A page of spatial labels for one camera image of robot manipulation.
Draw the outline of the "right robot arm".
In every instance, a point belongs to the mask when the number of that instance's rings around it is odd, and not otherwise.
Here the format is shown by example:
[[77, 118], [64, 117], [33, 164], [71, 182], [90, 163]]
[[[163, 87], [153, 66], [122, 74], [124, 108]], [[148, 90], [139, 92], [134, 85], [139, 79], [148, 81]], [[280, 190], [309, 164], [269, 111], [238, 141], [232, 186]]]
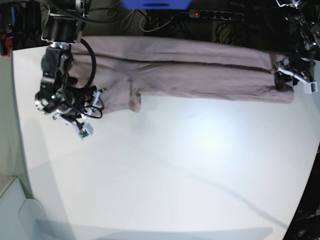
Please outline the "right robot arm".
[[[65, 120], [73, 121], [88, 116], [94, 109], [92, 86], [97, 68], [94, 51], [81, 38], [89, 16], [89, 0], [51, 0], [48, 18], [41, 39], [49, 44], [41, 59], [42, 77], [39, 91], [35, 94], [36, 108], [44, 114], [56, 113]], [[74, 58], [72, 45], [80, 43], [89, 53], [91, 72], [87, 83], [75, 87], [78, 80], [70, 76]]]

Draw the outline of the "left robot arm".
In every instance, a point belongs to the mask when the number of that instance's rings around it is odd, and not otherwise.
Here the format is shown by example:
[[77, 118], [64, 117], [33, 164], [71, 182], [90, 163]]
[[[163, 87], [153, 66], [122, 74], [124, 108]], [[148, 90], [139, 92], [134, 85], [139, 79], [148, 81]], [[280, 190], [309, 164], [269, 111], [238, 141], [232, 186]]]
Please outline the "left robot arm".
[[274, 62], [272, 71], [281, 84], [301, 82], [306, 94], [317, 93], [319, 87], [314, 71], [316, 58], [320, 56], [320, 2], [277, 0], [276, 3], [284, 9], [284, 19], [294, 34], [294, 52]]

